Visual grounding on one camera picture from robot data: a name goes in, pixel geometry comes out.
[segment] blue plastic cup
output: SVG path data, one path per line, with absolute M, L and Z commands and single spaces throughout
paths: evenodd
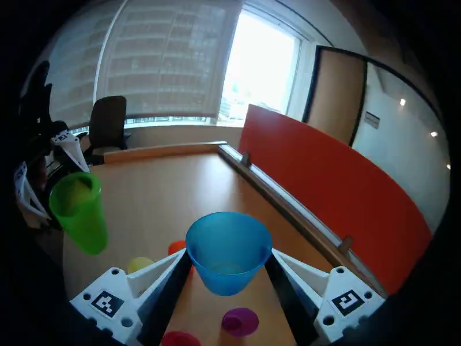
M 222 212 L 193 223 L 186 249 L 205 286 L 214 294 L 231 296 L 244 289 L 266 263 L 272 238 L 257 219 Z

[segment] orange cup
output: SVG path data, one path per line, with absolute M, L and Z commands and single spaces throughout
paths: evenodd
M 186 247 L 186 242 L 184 240 L 173 242 L 168 246 L 168 255 L 177 253 L 179 250 L 182 250 L 185 247 Z M 194 272 L 194 266 L 191 267 L 191 270 L 189 272 L 189 277 L 192 276 L 193 272 Z

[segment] green plastic cup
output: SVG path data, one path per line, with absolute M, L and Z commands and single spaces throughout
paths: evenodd
M 95 175 L 78 172 L 62 178 L 51 190 L 50 209 L 83 251 L 96 255 L 104 250 L 108 237 Z

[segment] chair backrest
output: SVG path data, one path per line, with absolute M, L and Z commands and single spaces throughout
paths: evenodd
M 96 101 L 91 112 L 89 139 L 93 148 L 123 145 L 126 99 L 108 96 Z

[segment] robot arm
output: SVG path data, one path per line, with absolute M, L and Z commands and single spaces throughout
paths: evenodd
M 132 274 L 110 268 L 71 304 L 122 344 L 158 345 L 190 267 L 183 249 Z M 384 302 L 343 266 L 326 273 L 273 249 L 265 267 L 299 345 L 331 344 Z

